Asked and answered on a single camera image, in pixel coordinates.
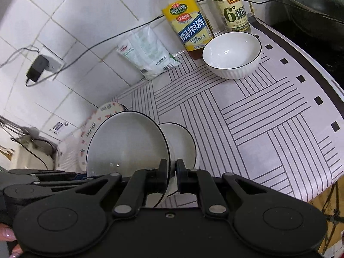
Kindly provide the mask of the person's left hand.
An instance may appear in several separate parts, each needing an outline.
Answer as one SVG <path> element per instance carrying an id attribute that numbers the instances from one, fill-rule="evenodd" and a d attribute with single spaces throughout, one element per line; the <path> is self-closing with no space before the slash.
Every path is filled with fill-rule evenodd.
<path id="1" fill-rule="evenodd" d="M 15 237 L 15 234 L 13 232 L 13 230 L 3 224 L 3 223 L 0 223 L 0 234 L 1 234 L 1 241 L 4 241 L 4 242 L 14 242 L 16 241 L 16 237 Z M 11 252 L 11 255 L 9 256 L 10 258 L 18 258 L 22 255 L 23 251 L 21 249 L 21 247 L 17 244 L 12 252 Z"/>

